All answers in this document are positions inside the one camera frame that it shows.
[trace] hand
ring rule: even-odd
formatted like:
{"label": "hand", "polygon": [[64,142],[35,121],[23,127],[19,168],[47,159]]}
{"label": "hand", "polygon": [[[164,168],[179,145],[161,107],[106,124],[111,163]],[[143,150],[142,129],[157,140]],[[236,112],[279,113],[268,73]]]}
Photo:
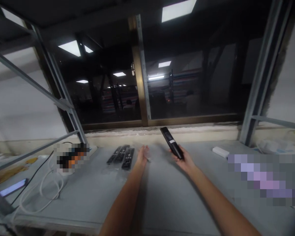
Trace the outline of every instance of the hand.
{"label": "hand", "polygon": [[144,150],[145,149],[149,149],[149,147],[146,145],[146,146],[142,146],[139,150],[139,153],[138,153],[138,159],[137,159],[137,162],[136,163],[140,163],[142,165],[145,165],[147,163],[147,158],[146,156],[144,156]]}
{"label": "hand", "polygon": [[175,156],[172,151],[169,149],[169,152],[172,153],[172,157],[177,163],[177,165],[188,175],[191,175],[191,172],[195,169],[196,165],[194,164],[190,154],[184,149],[182,146],[180,146],[180,149],[183,151],[184,154],[184,160],[179,160],[177,156]]}

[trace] person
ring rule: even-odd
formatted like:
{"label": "person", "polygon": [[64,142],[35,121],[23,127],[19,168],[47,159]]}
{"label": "person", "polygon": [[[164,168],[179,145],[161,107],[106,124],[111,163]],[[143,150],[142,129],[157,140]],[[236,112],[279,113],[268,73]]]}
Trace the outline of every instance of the person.
{"label": "person", "polygon": [[133,109],[132,101],[131,101],[131,100],[128,99],[128,100],[126,101],[126,103],[127,103],[127,105],[124,106],[124,109],[129,109],[129,108],[130,108],[130,109]]}
{"label": "person", "polygon": [[188,115],[197,115],[200,107],[200,97],[195,95],[193,90],[188,90],[186,97],[182,99],[182,103],[186,105]]}
{"label": "person", "polygon": [[[99,233],[100,236],[129,234],[141,178],[147,163],[147,159],[143,154],[144,148],[148,148],[148,146],[141,147],[138,159],[129,174],[128,180],[121,189],[104,221]],[[184,154],[184,160],[179,160],[178,157],[173,154],[172,157],[177,165],[190,177],[191,181],[194,182],[202,194],[223,235],[260,236],[261,234],[255,229],[255,227],[227,200],[218,188],[194,164],[190,154],[182,146],[180,146],[180,148]]]}

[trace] window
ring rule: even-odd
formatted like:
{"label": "window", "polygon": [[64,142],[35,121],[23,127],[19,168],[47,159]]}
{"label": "window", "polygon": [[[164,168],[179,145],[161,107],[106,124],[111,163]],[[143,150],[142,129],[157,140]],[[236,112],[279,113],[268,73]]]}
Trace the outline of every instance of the window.
{"label": "window", "polygon": [[84,129],[243,119],[271,1],[186,0],[50,41]]}
{"label": "window", "polygon": [[271,2],[221,2],[141,14],[150,119],[245,112]]}
{"label": "window", "polygon": [[51,46],[81,124],[141,120],[127,19]]}

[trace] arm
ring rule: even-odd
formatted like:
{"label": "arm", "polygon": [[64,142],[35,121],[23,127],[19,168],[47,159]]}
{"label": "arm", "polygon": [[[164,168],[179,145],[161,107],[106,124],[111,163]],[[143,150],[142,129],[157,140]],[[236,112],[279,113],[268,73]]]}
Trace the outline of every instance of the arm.
{"label": "arm", "polygon": [[128,176],[127,182],[108,212],[99,233],[100,236],[128,234],[139,193],[141,177],[147,163],[147,159],[143,156],[143,151],[144,147],[141,147],[138,159]]}
{"label": "arm", "polygon": [[220,229],[225,236],[258,235],[255,227],[231,204],[227,198],[214,186],[205,174],[196,167],[189,153],[181,147],[184,160],[179,160],[173,155],[180,168],[186,172],[195,183],[207,205],[211,209]]}

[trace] dark window glass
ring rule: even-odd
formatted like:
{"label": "dark window glass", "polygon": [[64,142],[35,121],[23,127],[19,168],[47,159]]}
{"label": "dark window glass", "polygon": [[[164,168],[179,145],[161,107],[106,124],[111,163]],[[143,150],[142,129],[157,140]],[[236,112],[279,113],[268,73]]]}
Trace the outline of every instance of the dark window glass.
{"label": "dark window glass", "polygon": [[82,124],[141,119],[127,19],[50,44]]}
{"label": "dark window glass", "polygon": [[151,118],[244,113],[271,1],[179,4],[141,14]]}

